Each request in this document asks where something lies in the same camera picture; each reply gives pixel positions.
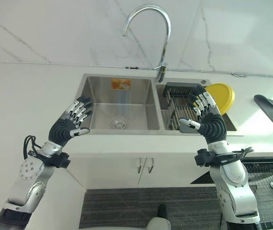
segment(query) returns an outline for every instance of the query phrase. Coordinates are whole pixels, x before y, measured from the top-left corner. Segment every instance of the yellow bowl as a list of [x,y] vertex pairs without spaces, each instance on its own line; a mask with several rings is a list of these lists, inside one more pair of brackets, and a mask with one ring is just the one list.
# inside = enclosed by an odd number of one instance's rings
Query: yellow bowl
[[235,94],[233,89],[224,83],[209,85],[205,88],[215,100],[221,115],[224,115],[232,106]]

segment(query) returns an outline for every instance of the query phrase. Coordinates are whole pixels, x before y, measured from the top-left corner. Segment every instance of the floor mat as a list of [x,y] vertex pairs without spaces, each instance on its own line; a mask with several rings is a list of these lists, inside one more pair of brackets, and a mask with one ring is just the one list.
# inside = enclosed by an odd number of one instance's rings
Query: floor mat
[[145,228],[159,204],[168,209],[172,230],[216,230],[221,211],[215,187],[87,190],[79,228]]

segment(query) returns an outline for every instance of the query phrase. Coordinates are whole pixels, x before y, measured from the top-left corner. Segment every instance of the cabinet handle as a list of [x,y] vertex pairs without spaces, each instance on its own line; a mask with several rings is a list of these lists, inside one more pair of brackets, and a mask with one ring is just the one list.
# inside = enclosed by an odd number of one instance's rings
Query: cabinet handle
[[140,160],[140,165],[137,168],[137,174],[140,174],[141,169],[142,169],[142,158],[139,158],[139,160]]
[[154,159],[151,158],[151,166],[148,166],[148,172],[149,172],[149,173],[151,173],[151,171],[154,169],[154,166],[155,166],[154,163],[155,163],[155,162],[154,162]]

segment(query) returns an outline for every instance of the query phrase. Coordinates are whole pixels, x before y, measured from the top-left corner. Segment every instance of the cabinet door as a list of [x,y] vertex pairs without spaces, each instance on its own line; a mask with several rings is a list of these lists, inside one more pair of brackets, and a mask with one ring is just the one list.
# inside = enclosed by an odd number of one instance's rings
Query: cabinet door
[[86,188],[137,187],[145,158],[72,158],[68,170]]
[[143,187],[199,186],[190,183],[208,170],[208,167],[197,166],[194,156],[146,158],[139,185]]

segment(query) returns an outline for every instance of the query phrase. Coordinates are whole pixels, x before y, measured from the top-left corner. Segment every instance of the faucet spout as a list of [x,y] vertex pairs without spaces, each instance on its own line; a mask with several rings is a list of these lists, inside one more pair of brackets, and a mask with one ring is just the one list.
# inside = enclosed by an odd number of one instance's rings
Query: faucet spout
[[140,12],[145,11],[145,10],[153,10],[153,11],[159,12],[163,16],[165,24],[166,24],[166,36],[165,36],[164,45],[163,45],[163,49],[162,49],[161,60],[160,60],[160,63],[158,64],[158,67],[155,68],[155,69],[159,69],[157,77],[159,79],[159,82],[162,82],[163,78],[164,78],[164,74],[165,74],[165,72],[167,70],[167,63],[164,62],[165,51],[166,51],[166,46],[167,46],[167,43],[168,43],[168,41],[170,39],[170,35],[171,35],[171,21],[170,21],[170,17],[165,12],[165,10],[162,9],[160,6],[153,5],[153,4],[146,4],[146,5],[142,5],[142,6],[138,7],[138,8],[136,8],[127,17],[126,23],[125,23],[125,25],[123,27],[122,36],[126,36],[127,30],[129,28],[129,24],[132,21],[132,19],[137,14],[139,14]]

